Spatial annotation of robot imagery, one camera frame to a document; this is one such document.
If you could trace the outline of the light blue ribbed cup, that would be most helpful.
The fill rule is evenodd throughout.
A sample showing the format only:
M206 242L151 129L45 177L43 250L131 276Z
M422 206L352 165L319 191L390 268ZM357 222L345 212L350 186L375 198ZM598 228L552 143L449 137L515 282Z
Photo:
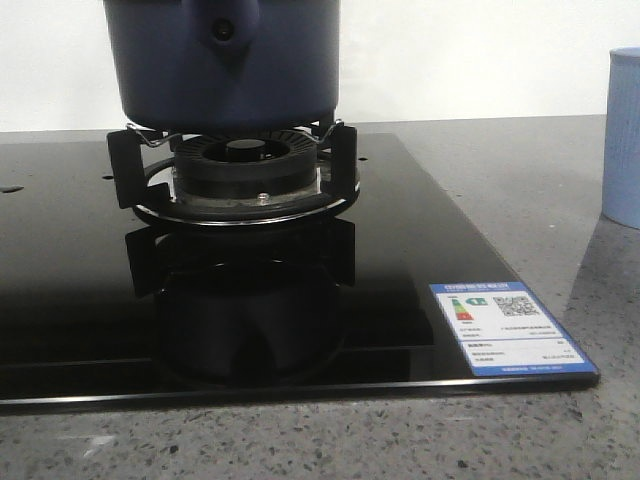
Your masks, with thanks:
M610 51L602 213L639 227L639 48Z

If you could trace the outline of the right black pot support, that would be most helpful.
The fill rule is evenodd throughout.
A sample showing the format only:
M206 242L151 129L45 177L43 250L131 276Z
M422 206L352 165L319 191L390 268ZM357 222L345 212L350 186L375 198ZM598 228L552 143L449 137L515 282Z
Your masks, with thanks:
M297 131L318 146L317 192L304 198L276 200L266 194L257 201L180 203L174 192L175 149L196 136L245 136L253 132ZM117 201L151 225L193 228L244 228L335 216L348 209L360 193L357 131L327 116L296 128L193 134L143 129L128 124L111 132L107 146Z

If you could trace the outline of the dark blue pot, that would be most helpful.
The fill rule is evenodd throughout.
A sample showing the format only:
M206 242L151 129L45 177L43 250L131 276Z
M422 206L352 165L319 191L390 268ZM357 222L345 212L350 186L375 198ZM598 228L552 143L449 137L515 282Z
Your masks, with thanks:
M337 1L106 1L124 114L155 130L245 132L332 114Z

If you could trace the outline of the right gas burner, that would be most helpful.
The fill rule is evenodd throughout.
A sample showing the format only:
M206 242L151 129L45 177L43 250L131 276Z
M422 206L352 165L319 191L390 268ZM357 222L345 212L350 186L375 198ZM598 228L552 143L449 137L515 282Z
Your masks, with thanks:
M175 149L180 203L304 198L317 192L318 146L297 131L196 136Z

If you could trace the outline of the blue energy label sticker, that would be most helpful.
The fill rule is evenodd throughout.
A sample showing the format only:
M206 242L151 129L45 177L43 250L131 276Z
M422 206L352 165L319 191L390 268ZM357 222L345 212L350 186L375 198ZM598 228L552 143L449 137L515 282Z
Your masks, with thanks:
M432 284L478 377L595 374L595 365L520 281Z

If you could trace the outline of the black glass gas cooktop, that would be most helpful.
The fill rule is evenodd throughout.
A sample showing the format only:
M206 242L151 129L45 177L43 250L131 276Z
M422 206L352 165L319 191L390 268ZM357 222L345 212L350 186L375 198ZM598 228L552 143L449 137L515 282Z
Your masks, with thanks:
M597 384L474 375L430 286L520 279L396 137L359 147L340 217L193 232L121 210L99 142L3 145L2 412Z

